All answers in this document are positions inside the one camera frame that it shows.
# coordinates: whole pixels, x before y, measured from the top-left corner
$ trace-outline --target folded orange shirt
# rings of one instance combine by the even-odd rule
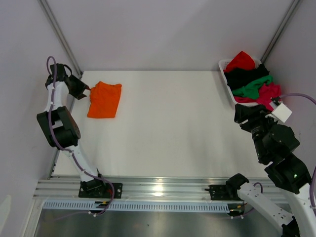
[[[99,82],[91,88],[91,105],[87,116],[94,119],[115,118],[119,106],[121,84]]]

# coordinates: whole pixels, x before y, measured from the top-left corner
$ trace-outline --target robotic arm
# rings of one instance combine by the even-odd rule
[[[284,113],[289,117],[289,109],[279,104],[278,98],[274,103],[278,107],[271,114],[263,105],[237,104],[235,122],[252,134],[259,163],[270,164],[265,171],[286,197],[293,214],[271,202],[241,174],[230,178],[225,190],[230,199],[241,199],[252,205],[282,237],[316,237],[316,216],[309,195],[312,179],[305,164],[292,153],[300,144],[292,129],[277,123],[277,120],[284,121]],[[216,187],[211,185],[209,190],[211,196],[216,196]]]
[[[80,174],[79,197],[110,198],[112,195],[111,187],[103,181],[104,178],[102,178],[98,169],[86,158],[79,142],[81,138],[80,130],[65,106],[68,94],[71,94],[76,99],[81,99],[86,97],[83,92],[90,88],[74,75],[68,76],[65,67],[68,69],[69,67],[64,64],[56,64],[57,78],[54,86],[54,66],[50,66],[52,75],[48,77],[45,83],[48,90],[48,102],[45,111],[37,114],[39,125],[50,146],[62,150]],[[53,134],[49,126],[50,119]],[[122,184],[113,183],[113,186],[115,190],[114,198],[120,198]]]

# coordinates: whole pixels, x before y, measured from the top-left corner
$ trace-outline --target metal floor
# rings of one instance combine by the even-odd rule
[[[36,237],[279,237],[258,212],[231,220],[226,214],[108,211],[94,218],[85,213],[43,209]]]

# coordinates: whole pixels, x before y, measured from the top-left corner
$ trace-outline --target pile of clothes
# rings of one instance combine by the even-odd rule
[[[252,58],[242,51],[227,65],[224,73],[237,102],[256,102],[273,110],[271,98],[281,95],[281,87],[273,83],[264,64],[256,68]]]

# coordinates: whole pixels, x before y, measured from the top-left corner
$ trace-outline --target plastic basket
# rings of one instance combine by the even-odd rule
[[[257,68],[260,64],[261,64],[261,61],[255,57],[252,57],[253,61],[255,62],[255,67]],[[230,87],[227,85],[227,79],[225,77],[225,74],[224,74],[224,70],[226,69],[227,65],[232,61],[232,59],[223,59],[221,61],[219,61],[218,63],[218,66],[219,66],[219,69],[221,70],[221,73],[222,73],[222,79],[224,80],[225,82],[225,85],[227,87],[227,90],[229,92],[229,95],[232,99],[232,102],[233,104],[241,104],[241,105],[245,105],[245,106],[255,106],[257,105],[257,103],[255,102],[252,102],[252,103],[239,103],[235,100],[234,98],[234,95],[232,93],[232,90],[230,89]]]

